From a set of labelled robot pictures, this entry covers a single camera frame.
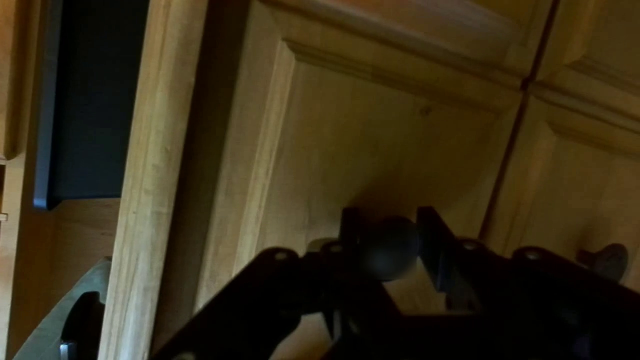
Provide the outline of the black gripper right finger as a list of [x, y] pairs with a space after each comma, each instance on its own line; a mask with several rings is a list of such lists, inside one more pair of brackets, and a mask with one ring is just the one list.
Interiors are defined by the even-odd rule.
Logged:
[[430, 206], [416, 211], [420, 260], [454, 313], [517, 318], [527, 298], [515, 262], [474, 237], [459, 237]]

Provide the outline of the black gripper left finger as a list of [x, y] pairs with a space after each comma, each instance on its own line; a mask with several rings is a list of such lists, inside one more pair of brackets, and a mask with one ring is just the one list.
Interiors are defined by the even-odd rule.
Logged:
[[331, 347], [325, 360], [392, 360], [400, 312], [364, 263], [364, 235], [370, 223], [358, 208], [341, 213], [338, 237], [304, 255], [312, 271], [315, 310], [323, 313]]

